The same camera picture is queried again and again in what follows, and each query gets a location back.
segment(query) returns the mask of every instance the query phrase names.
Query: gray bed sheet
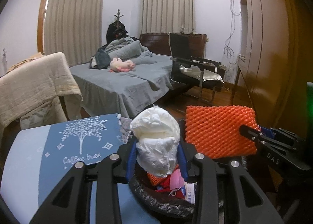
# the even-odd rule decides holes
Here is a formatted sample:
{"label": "gray bed sheet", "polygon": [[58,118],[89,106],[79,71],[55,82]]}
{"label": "gray bed sheet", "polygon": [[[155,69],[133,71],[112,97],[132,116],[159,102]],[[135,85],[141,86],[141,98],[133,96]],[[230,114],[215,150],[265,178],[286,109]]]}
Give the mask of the gray bed sheet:
{"label": "gray bed sheet", "polygon": [[137,65],[130,72],[89,69],[89,64],[71,67],[86,112],[91,116],[120,113],[126,118],[135,117],[173,89],[170,57],[153,57],[156,63]]}

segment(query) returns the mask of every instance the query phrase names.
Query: pink face mask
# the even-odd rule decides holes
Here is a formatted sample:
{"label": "pink face mask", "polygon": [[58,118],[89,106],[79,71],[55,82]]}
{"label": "pink face mask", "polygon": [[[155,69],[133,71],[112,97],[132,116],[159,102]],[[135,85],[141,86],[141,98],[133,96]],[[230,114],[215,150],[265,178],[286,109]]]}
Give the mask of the pink face mask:
{"label": "pink face mask", "polygon": [[171,179],[170,179],[170,189],[175,190],[179,189],[184,186],[184,178],[182,178],[180,174],[180,170],[176,169],[172,174],[171,174]]}

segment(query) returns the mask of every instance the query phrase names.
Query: wooden cabinet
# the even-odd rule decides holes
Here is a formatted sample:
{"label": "wooden cabinet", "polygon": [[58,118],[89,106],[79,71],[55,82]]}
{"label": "wooden cabinet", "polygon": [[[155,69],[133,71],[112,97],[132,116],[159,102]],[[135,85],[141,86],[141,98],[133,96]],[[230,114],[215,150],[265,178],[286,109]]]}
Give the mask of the wooden cabinet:
{"label": "wooden cabinet", "polygon": [[313,81],[313,16],[303,0],[246,0],[246,4],[248,36],[241,54],[245,60],[239,59],[238,66],[257,122],[304,137],[306,82]]}

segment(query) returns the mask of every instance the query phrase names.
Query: cable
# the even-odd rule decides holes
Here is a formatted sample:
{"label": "cable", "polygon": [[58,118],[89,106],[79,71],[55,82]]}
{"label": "cable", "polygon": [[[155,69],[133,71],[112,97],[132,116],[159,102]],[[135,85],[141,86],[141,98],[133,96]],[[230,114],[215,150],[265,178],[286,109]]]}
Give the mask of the cable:
{"label": "cable", "polygon": [[241,10],[239,13],[236,13],[234,11],[234,7],[235,7],[234,0],[229,0],[229,1],[230,1],[230,11],[232,13],[231,24],[230,24],[230,35],[224,43],[224,50],[223,50],[223,55],[228,59],[228,63],[229,63],[229,65],[227,66],[227,69],[226,69],[226,75],[225,75],[226,81],[231,79],[232,75],[234,74],[234,70],[235,70],[234,65],[237,64],[238,58],[236,58],[236,60],[233,61],[233,58],[235,57],[235,53],[229,45],[230,45],[231,38],[232,38],[232,36],[235,32],[235,28],[236,28],[235,16],[239,16],[241,14]]}

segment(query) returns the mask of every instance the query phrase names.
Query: table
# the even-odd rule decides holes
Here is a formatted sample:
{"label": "table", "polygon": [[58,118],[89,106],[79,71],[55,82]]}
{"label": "table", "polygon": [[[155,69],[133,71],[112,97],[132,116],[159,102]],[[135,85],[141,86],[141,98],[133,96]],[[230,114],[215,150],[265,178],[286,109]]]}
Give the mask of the table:
{"label": "table", "polygon": [[[102,115],[22,130],[8,154],[0,194],[21,224],[29,224],[39,206],[77,162],[100,162],[124,142],[119,115]],[[123,224],[159,223],[118,184]],[[96,182],[92,186],[90,224],[95,224]]]}

